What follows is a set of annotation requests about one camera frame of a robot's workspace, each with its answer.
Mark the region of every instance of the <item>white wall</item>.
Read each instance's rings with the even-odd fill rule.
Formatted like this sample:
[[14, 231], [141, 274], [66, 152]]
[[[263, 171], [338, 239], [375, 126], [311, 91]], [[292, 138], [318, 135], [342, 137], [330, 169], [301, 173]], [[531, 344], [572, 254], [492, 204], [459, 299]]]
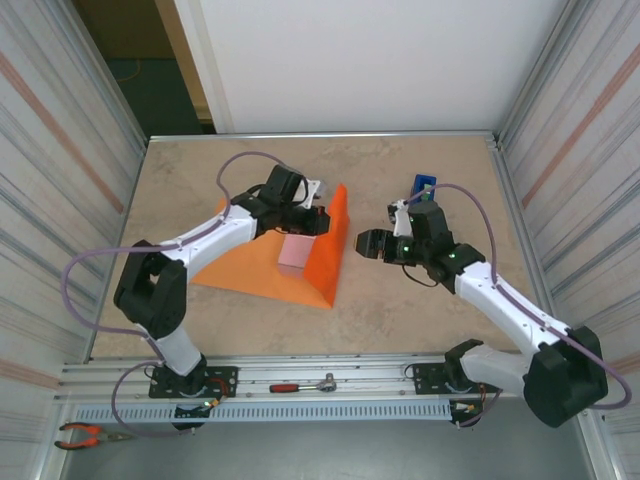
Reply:
[[219, 132], [493, 129], [565, 0], [176, 0]]

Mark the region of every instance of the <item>white panel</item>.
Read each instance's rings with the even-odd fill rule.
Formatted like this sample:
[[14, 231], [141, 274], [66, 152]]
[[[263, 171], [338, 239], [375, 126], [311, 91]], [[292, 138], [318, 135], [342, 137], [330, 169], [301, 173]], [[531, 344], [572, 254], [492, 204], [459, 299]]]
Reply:
[[[44, 478], [60, 371], [91, 339], [64, 309], [60, 274], [79, 252], [118, 241], [146, 150], [70, 4], [0, 1], [3, 480]], [[71, 299], [89, 319], [111, 263], [83, 261], [71, 275]]]
[[[501, 136], [558, 317], [594, 330], [634, 392], [599, 415], [638, 478], [640, 2], [581, 3], [537, 95]], [[611, 381], [603, 403], [622, 397]]]
[[495, 128], [565, 4], [176, 2], [225, 133]]

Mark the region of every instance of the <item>doorway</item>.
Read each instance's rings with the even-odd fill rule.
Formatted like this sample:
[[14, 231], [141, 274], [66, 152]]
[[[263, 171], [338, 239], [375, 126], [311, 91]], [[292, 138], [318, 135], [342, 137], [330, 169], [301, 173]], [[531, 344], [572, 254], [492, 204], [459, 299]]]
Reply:
[[173, 0], [73, 0], [145, 135], [216, 133]]

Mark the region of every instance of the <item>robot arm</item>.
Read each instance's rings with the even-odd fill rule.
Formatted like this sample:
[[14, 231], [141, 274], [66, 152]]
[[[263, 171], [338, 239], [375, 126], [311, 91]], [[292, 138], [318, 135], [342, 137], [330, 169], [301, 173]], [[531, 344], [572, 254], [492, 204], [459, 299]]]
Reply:
[[491, 265], [472, 246], [453, 240], [436, 202], [389, 205], [394, 231], [368, 230], [358, 235], [356, 250], [367, 258], [427, 270], [429, 277], [464, 298], [504, 331], [520, 350], [496, 351], [468, 340], [445, 354], [448, 382], [458, 391], [486, 383], [521, 396], [533, 413], [557, 427], [608, 393], [605, 372], [547, 330], [565, 332], [602, 358], [597, 336], [588, 328], [573, 330], [538, 309], [498, 276], [497, 283], [542, 319], [541, 328], [496, 289]]
[[[167, 375], [184, 396], [203, 384], [206, 360], [187, 335], [187, 284], [204, 267], [235, 247], [275, 228], [301, 235], [329, 230], [324, 207], [313, 207], [323, 184], [276, 165], [264, 185], [256, 185], [231, 200], [226, 216], [219, 214], [193, 230], [160, 245], [183, 245], [161, 253], [130, 254], [114, 295], [114, 303], [138, 328], [154, 339], [165, 359]], [[188, 239], [219, 226], [208, 234]], [[136, 246], [150, 246], [142, 240]]]

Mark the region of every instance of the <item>dark floor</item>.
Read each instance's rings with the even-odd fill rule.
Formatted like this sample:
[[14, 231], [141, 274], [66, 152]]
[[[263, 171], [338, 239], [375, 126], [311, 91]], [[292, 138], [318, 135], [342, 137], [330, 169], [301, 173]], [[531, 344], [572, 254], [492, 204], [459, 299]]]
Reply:
[[442, 421], [211, 424], [71, 452], [61, 478], [593, 479], [575, 421], [552, 429], [523, 401], [501, 399], [463, 431]]
[[107, 65], [147, 137], [215, 133], [212, 126], [203, 131], [175, 60], [107, 60]]

